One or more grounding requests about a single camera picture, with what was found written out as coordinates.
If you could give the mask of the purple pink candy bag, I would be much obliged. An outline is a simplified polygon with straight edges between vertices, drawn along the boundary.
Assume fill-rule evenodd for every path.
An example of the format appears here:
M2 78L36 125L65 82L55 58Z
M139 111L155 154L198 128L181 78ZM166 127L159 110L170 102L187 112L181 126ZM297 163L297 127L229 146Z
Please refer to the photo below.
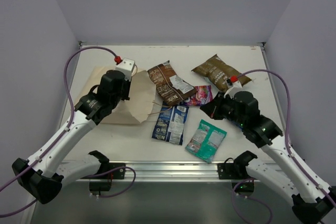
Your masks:
M203 106L212 101L212 86L196 86L196 93L188 99L181 102L185 106Z

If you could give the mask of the green snack packet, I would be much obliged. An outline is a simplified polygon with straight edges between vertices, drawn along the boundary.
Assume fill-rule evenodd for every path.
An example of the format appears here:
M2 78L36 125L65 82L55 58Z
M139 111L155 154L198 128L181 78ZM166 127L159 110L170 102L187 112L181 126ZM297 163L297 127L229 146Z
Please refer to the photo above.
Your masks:
M211 164L227 132L201 120L185 149L195 157Z

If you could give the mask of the beige paper bag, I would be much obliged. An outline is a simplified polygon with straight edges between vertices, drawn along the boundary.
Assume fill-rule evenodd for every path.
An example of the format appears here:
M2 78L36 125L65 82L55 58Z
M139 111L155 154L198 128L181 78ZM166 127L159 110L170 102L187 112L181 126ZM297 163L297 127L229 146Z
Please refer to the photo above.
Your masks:
M160 109L162 100L157 95L155 84L150 80L148 72L138 69L132 77L129 100L120 101L112 113L105 117L102 124L136 125L146 121L150 115L155 115Z

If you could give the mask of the light blue snack bag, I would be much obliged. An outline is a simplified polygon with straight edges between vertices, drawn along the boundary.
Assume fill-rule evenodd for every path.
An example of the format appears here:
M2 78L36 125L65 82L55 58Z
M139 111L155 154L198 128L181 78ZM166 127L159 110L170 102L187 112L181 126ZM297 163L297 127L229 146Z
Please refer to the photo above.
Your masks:
M222 61L218 55L210 57L204 63L192 69L192 72L212 83L221 92L228 90L227 79L240 75L239 71Z

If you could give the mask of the brown kettle chips bag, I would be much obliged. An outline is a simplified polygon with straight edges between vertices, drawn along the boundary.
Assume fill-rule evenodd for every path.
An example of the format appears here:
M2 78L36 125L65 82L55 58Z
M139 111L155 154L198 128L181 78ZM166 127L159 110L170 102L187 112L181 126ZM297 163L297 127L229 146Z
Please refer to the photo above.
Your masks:
M180 104L197 93L193 85L176 74L169 60L149 69L148 75L168 106Z

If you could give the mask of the blue snack packet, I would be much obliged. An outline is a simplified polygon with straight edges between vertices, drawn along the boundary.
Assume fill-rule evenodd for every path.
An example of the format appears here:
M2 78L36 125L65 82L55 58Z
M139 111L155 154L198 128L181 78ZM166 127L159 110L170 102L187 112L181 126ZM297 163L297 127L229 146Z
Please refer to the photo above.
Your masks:
M185 105L168 106L165 102L162 102L152 132L152 138L175 145L182 145L188 111L189 107Z

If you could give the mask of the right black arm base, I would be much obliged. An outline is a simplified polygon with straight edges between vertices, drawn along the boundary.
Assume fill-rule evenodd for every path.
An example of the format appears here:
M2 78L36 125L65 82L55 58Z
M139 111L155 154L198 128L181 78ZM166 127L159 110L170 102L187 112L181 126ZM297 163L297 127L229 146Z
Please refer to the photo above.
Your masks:
M221 180L233 180L232 187L238 184L238 180L249 178L248 175L240 172L235 167L234 159L232 157L227 158L224 162L217 164L218 178ZM251 180L239 185L235 192L244 196L251 196L254 192L255 184Z

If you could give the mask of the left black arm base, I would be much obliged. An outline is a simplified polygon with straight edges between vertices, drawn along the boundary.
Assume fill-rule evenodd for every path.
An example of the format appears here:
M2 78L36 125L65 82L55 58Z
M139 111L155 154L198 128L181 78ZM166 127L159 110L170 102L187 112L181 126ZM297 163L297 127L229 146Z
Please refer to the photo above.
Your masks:
M89 191L96 195L108 192L113 180L122 180L125 176L125 163L102 164L96 174L87 175L82 179L89 180Z

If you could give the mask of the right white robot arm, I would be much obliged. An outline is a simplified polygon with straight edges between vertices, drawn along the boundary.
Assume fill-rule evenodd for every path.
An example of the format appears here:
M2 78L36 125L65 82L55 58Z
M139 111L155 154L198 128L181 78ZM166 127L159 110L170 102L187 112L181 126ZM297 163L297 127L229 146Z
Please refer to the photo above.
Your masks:
M286 142L281 129L261 115L258 101L250 92L230 96L219 92L201 106L211 119L227 119L237 125L246 139L266 153L281 169L273 170L250 151L234 159L240 178L255 178L284 198L302 223L319 223L335 204L335 187L320 178Z

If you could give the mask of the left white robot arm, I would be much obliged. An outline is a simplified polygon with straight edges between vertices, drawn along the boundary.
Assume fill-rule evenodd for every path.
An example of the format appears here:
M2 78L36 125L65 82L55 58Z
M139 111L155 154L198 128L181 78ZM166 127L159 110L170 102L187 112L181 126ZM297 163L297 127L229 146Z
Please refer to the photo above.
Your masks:
M129 99L132 79L130 70L109 70L82 96L69 119L55 135L27 159L12 164L18 183L41 204L51 202L67 184L83 177L104 178L109 172L109 159L91 151L84 159L61 163L74 146L104 118L120 101Z

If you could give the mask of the aluminium mounting rail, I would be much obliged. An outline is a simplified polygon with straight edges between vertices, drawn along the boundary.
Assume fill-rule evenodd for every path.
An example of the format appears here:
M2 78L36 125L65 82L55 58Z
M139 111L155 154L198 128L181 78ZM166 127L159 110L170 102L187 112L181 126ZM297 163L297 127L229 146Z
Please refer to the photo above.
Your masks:
M99 164L99 168L102 164L107 163L122 163L122 162L104 162ZM181 180L181 179L219 179L217 173L217 164L206 164L200 162L135 162L125 163L125 167L131 167L136 172L136 177L139 179L168 179L168 180ZM128 172L125 170L124 179L128 176Z

